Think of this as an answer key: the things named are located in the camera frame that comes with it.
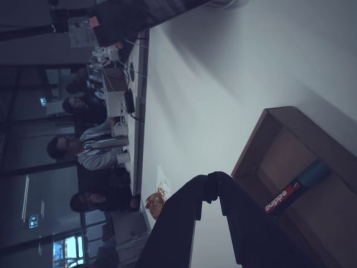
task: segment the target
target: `white table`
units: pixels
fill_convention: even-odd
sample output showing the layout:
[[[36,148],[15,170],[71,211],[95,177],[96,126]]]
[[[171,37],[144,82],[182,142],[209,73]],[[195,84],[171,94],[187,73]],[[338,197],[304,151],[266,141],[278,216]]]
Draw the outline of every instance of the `white table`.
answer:
[[[134,116],[142,120],[144,120],[145,115],[146,85],[143,81],[144,76],[139,75],[138,73],[143,73],[144,69],[146,69],[143,68],[143,64],[140,64],[140,62],[143,61],[143,53],[145,52],[143,49],[144,48],[135,45],[125,65],[125,69],[127,69],[129,75],[126,79],[127,87],[132,90],[134,97],[134,106],[136,110]],[[132,78],[130,69],[135,70]],[[125,106],[124,99],[120,100],[120,102],[122,103],[122,106]],[[114,108],[118,109],[117,106],[119,104],[118,102],[109,104],[108,110],[110,109],[110,105],[115,105]],[[129,141],[129,145],[124,149],[128,150],[131,158],[130,162],[126,163],[125,166],[130,173],[132,194],[136,195],[141,191],[144,123],[136,121],[128,114],[125,114],[124,116],[128,126]]]
[[[264,108],[297,106],[357,154],[357,18],[334,6],[255,0],[150,31],[143,200],[159,164],[173,191],[197,174],[230,174]],[[191,267],[237,267],[219,202],[203,205]]]

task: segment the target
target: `man with glasses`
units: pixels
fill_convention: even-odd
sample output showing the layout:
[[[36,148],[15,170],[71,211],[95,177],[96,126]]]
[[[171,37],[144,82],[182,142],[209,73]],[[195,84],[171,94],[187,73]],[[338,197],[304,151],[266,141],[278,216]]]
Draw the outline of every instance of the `man with glasses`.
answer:
[[[110,119],[107,119],[100,126],[87,129],[80,138],[54,137],[47,146],[47,153],[53,159],[77,156],[78,162],[88,170],[107,169],[130,162],[128,152],[117,154],[111,149],[85,149],[86,142],[110,136],[110,133]]]

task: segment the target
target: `exit sign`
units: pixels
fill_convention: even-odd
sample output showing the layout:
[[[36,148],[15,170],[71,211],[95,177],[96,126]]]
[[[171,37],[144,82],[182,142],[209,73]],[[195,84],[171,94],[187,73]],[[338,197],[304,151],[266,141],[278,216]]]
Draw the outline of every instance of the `exit sign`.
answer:
[[[28,227],[35,228],[38,227],[38,215],[31,215],[28,219]]]

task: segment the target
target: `white shirt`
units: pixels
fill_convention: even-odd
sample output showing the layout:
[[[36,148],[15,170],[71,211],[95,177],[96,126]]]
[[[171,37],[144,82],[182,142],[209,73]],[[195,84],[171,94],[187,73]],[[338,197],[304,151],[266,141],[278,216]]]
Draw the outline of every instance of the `white shirt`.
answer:
[[[92,127],[84,131],[80,136],[80,141],[96,138],[104,134],[110,134],[112,126],[109,119],[98,127]],[[107,169],[116,166],[117,154],[114,150],[84,150],[78,156],[78,162],[88,170]]]

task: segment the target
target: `wooden box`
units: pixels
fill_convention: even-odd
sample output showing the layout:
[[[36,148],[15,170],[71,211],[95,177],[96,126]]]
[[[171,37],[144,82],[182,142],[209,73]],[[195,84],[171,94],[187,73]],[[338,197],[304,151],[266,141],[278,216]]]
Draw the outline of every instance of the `wooden box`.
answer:
[[[264,209],[316,159],[332,175],[274,221],[316,267],[357,267],[357,158],[297,108],[264,110],[232,176]]]

